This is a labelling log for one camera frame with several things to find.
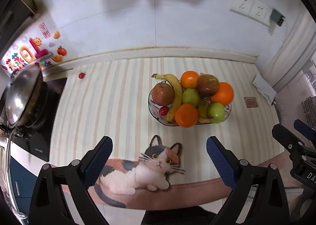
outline orange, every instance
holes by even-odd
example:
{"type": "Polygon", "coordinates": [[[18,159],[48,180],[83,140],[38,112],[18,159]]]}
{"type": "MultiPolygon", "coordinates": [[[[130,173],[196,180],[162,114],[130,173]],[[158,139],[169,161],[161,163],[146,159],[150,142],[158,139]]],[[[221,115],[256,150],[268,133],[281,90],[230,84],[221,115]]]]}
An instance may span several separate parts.
{"type": "Polygon", "coordinates": [[[232,86],[226,82],[219,83],[218,92],[215,95],[210,97],[211,102],[219,102],[223,106],[228,105],[230,102],[233,101],[234,98],[234,91],[232,86]]]}
{"type": "Polygon", "coordinates": [[[181,127],[191,127],[198,121],[198,110],[191,104],[183,104],[176,110],[174,119],[181,127]]]}
{"type": "Polygon", "coordinates": [[[185,89],[195,89],[198,84],[199,75],[194,71],[186,71],[181,75],[181,85],[185,89]]]}

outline wall trim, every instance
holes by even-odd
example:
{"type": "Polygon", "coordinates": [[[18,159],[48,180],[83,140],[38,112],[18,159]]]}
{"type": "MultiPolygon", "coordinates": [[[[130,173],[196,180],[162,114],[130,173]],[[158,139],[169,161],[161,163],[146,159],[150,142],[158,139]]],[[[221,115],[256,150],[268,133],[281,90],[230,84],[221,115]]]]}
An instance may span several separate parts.
{"type": "Polygon", "coordinates": [[[190,47],[145,47],[117,51],[109,51],[91,56],[80,57],[77,59],[63,62],[59,65],[48,67],[42,71],[43,76],[49,76],[65,70],[73,69],[80,65],[107,62],[117,59],[131,59],[140,57],[205,57],[224,60],[233,60],[255,64],[257,56],[247,54],[220,51],[214,49],[190,48],[190,47]]]}

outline cat ear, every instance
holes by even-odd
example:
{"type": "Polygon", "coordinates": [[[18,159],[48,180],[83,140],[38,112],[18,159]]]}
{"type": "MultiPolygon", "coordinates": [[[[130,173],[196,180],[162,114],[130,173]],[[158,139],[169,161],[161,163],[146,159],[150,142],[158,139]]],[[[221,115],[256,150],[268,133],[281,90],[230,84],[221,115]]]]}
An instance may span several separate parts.
{"type": "Polygon", "coordinates": [[[150,147],[162,145],[161,138],[158,135],[153,136],[149,144],[150,147]]]}
{"type": "Polygon", "coordinates": [[[180,149],[181,149],[182,145],[181,143],[176,143],[176,144],[173,144],[170,149],[175,152],[176,154],[178,154],[180,152],[180,149]]]}

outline screw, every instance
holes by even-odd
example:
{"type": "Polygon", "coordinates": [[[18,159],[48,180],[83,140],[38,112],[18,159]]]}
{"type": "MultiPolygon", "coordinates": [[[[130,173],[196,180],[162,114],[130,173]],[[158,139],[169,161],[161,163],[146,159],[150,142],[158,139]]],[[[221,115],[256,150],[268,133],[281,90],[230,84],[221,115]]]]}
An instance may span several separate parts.
{"type": "Polygon", "coordinates": [[[273,170],[276,170],[276,169],[277,169],[277,165],[274,164],[274,163],[270,164],[270,167],[271,167],[273,170]]]}
{"type": "Polygon", "coordinates": [[[247,165],[248,165],[248,161],[245,160],[245,159],[241,159],[241,160],[239,161],[239,163],[240,163],[241,165],[243,165],[243,166],[247,166],[247,165]]]}
{"type": "Polygon", "coordinates": [[[80,163],[80,160],[75,159],[75,160],[72,160],[71,165],[72,166],[77,166],[79,163],[80,163]]]}
{"type": "Polygon", "coordinates": [[[46,164],[44,164],[43,166],[42,166],[42,169],[43,170],[47,170],[49,168],[49,164],[48,163],[46,163],[46,164]]]}

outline red apple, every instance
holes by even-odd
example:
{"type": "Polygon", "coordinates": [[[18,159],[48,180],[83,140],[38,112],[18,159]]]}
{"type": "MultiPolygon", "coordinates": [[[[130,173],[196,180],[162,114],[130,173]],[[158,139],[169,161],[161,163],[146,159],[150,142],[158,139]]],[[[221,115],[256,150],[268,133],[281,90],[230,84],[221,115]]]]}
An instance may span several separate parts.
{"type": "Polygon", "coordinates": [[[153,98],[154,103],[164,107],[172,103],[174,99],[174,92],[169,84],[160,82],[156,84],[153,90],[151,91],[151,96],[153,98]]]}

